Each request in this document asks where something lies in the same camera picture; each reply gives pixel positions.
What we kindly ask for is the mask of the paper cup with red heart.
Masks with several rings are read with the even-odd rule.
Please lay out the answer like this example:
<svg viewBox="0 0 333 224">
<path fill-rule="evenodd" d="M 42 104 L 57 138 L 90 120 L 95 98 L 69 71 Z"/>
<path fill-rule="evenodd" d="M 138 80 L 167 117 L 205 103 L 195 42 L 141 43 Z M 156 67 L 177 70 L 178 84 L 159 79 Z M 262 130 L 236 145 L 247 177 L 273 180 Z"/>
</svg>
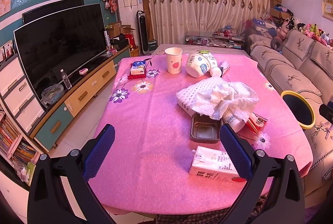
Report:
<svg viewBox="0 0 333 224">
<path fill-rule="evenodd" d="M 182 66 L 183 50 L 179 47 L 170 47 L 165 50 L 167 71 L 170 74 L 179 74 Z"/>
</svg>

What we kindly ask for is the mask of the pink floral tablecloth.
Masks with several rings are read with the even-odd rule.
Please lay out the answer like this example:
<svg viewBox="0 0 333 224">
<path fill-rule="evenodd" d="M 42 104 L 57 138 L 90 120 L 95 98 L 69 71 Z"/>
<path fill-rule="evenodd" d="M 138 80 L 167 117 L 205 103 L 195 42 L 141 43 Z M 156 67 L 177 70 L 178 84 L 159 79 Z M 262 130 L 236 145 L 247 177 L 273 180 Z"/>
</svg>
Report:
<svg viewBox="0 0 333 224">
<path fill-rule="evenodd" d="M 266 78 L 247 56 L 219 54 L 218 61 L 230 67 L 223 75 L 228 82 L 243 82 L 258 95 L 255 113 L 267 122 L 263 147 L 272 157 L 294 156 L 301 176 L 313 162 L 311 146 L 280 95 L 266 86 Z M 112 95 L 98 130 L 106 124 L 115 128 L 115 142 L 97 175 L 89 180 L 99 201 L 114 214 L 194 214 L 227 208 L 244 187 L 244 180 L 218 181 L 206 175 L 189 174 L 193 150 L 198 144 L 190 137 L 191 118 L 178 105 L 176 94 L 197 79 L 182 70 L 167 72 L 166 58 L 152 58 L 152 78 L 123 83 L 131 58 L 122 59 Z"/>
</svg>

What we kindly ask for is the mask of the yellow rim trash bin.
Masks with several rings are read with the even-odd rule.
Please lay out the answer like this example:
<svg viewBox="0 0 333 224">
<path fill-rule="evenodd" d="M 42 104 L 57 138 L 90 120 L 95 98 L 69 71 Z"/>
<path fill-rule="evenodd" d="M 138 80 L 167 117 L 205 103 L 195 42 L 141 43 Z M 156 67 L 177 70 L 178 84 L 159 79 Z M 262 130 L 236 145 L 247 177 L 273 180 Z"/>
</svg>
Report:
<svg viewBox="0 0 333 224">
<path fill-rule="evenodd" d="M 285 90 L 281 93 L 281 98 L 285 101 L 303 130 L 311 129 L 314 126 L 316 122 L 315 112 L 302 95 L 291 90 Z"/>
</svg>

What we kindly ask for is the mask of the red snack wrapper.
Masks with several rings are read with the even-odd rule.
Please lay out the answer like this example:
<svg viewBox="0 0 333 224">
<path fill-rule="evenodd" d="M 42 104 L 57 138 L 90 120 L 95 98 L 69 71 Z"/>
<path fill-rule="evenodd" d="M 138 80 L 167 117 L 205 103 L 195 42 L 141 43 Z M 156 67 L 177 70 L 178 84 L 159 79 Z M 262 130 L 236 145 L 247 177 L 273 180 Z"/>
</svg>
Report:
<svg viewBox="0 0 333 224">
<path fill-rule="evenodd" d="M 268 120 L 266 118 L 253 112 L 246 121 L 246 125 L 252 130 L 253 133 L 259 134 L 259 131 L 261 131 L 267 121 Z"/>
</svg>

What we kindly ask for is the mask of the clear water bottle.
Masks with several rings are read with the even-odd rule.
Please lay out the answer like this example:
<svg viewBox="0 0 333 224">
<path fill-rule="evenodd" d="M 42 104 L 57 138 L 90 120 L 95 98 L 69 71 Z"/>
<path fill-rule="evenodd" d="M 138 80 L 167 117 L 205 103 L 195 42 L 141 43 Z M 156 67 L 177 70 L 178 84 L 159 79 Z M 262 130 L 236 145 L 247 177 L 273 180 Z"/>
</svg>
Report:
<svg viewBox="0 0 333 224">
<path fill-rule="evenodd" d="M 71 89 L 72 85 L 71 85 L 71 82 L 69 80 L 69 77 L 68 75 L 64 72 L 63 69 L 60 70 L 60 73 L 61 73 L 61 76 L 62 76 L 62 80 L 66 86 L 67 89 Z"/>
</svg>

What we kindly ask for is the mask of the black tower fan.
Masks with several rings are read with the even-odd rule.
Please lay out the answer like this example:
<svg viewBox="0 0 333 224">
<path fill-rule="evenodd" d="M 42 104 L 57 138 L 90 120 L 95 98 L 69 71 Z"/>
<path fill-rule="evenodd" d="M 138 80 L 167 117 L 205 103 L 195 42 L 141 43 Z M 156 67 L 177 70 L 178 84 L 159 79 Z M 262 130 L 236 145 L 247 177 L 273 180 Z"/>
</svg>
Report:
<svg viewBox="0 0 333 224">
<path fill-rule="evenodd" d="M 138 24 L 140 50 L 143 54 L 148 54 L 149 45 L 148 45 L 148 36 L 147 36 L 146 16 L 144 11 L 138 11 L 136 17 Z"/>
</svg>

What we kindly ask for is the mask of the brown plastic tray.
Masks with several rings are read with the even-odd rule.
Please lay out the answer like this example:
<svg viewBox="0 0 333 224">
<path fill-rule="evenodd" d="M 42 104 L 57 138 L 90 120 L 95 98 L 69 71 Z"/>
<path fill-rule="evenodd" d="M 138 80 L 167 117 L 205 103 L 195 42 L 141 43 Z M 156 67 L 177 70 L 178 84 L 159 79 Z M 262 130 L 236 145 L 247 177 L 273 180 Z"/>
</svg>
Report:
<svg viewBox="0 0 333 224">
<path fill-rule="evenodd" d="M 220 128 L 220 120 L 213 120 L 207 115 L 194 114 L 190 137 L 195 142 L 214 144 L 220 141 Z"/>
</svg>

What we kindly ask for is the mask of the white yogurt tub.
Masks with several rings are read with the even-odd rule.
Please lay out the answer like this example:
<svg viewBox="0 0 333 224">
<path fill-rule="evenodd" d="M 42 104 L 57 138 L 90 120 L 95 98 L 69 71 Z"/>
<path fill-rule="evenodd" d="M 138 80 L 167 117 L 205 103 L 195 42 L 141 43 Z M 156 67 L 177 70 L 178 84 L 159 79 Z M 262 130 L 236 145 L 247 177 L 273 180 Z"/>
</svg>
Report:
<svg viewBox="0 0 333 224">
<path fill-rule="evenodd" d="M 186 61 L 186 71 L 193 78 L 200 78 L 209 72 L 209 62 L 199 52 L 189 53 Z"/>
</svg>

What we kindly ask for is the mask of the wooden tv cabinet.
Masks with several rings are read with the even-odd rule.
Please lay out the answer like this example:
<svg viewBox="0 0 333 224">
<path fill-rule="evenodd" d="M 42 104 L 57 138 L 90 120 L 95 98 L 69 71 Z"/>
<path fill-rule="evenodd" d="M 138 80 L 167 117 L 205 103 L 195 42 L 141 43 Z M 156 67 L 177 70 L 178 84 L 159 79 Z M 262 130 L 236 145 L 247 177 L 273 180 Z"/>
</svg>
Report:
<svg viewBox="0 0 333 224">
<path fill-rule="evenodd" d="M 88 72 L 84 75 L 74 74 L 73 87 L 65 90 L 56 104 L 46 109 L 46 114 L 32 130 L 30 138 L 36 141 L 44 151 L 57 146 L 56 142 L 71 121 L 87 103 L 117 73 L 118 63 L 130 57 L 130 46 L 126 46 L 110 57 L 100 56 L 87 64 Z"/>
</svg>

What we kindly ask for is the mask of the white bottle green base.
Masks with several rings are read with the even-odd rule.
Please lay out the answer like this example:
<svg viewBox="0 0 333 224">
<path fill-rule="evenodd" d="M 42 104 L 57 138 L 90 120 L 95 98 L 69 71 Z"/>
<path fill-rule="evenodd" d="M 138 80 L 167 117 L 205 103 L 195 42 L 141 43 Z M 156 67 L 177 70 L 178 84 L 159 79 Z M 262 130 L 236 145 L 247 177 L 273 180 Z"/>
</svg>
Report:
<svg viewBox="0 0 333 224">
<path fill-rule="evenodd" d="M 208 50 L 201 50 L 199 51 L 201 55 L 203 55 L 209 62 L 209 73 L 211 77 L 221 77 L 222 70 L 219 68 L 218 63 L 214 55 Z"/>
</svg>

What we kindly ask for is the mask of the large black television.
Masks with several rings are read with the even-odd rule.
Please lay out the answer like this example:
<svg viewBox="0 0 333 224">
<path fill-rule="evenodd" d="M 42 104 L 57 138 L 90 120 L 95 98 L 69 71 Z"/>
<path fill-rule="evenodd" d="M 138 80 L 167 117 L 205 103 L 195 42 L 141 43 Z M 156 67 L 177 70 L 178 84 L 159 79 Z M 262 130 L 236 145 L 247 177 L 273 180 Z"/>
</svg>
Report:
<svg viewBox="0 0 333 224">
<path fill-rule="evenodd" d="M 48 14 L 14 31 L 22 67 L 39 100 L 42 92 L 105 53 L 102 7 L 82 5 Z"/>
</svg>

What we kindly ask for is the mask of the white pill bottle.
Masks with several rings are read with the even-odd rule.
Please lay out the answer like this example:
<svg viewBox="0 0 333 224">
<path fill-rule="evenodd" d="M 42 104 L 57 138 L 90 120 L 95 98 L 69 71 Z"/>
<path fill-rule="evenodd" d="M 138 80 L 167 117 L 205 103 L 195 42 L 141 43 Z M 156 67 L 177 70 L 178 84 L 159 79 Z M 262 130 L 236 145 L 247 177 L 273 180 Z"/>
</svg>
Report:
<svg viewBox="0 0 333 224">
<path fill-rule="evenodd" d="M 236 133 L 238 133 L 244 128 L 247 119 L 248 116 L 236 111 L 232 111 L 232 109 L 230 108 L 227 108 L 222 115 L 223 123 L 228 124 Z"/>
</svg>

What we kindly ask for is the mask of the white pink milk carton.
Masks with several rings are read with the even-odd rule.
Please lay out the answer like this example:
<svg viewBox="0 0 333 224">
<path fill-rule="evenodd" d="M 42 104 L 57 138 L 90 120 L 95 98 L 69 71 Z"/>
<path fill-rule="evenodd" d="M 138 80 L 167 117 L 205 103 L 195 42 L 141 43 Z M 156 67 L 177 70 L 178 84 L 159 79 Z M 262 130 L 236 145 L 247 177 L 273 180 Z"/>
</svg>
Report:
<svg viewBox="0 0 333 224">
<path fill-rule="evenodd" d="M 189 169 L 189 174 L 215 179 L 223 182 L 243 183 L 247 180 L 240 177 L 226 151 L 219 151 L 198 146 Z"/>
</svg>

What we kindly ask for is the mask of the white foam net wrap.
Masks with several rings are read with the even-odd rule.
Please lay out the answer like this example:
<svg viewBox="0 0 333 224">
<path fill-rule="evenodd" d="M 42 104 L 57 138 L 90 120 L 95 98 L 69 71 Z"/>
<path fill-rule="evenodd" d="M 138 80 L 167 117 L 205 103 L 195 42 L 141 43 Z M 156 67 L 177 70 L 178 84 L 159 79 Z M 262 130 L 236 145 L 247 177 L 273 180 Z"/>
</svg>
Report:
<svg viewBox="0 0 333 224">
<path fill-rule="evenodd" d="M 226 81 L 219 77 L 207 78 L 180 90 L 175 95 L 182 107 L 203 115 L 200 112 L 205 109 L 213 87 L 224 82 Z"/>
</svg>

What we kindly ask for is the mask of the pile of plush toys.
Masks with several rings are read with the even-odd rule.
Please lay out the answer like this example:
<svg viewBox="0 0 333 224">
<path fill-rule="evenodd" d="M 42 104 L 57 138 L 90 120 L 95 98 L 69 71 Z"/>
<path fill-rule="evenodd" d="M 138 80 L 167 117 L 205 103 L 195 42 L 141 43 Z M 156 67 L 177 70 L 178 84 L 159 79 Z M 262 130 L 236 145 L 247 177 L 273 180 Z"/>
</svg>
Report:
<svg viewBox="0 0 333 224">
<path fill-rule="evenodd" d="M 252 18 L 245 24 L 244 49 L 251 51 L 256 46 L 264 46 L 281 52 L 291 32 L 299 32 L 332 49 L 332 38 L 318 27 L 317 24 L 305 24 L 281 4 L 270 8 L 262 18 Z"/>
</svg>

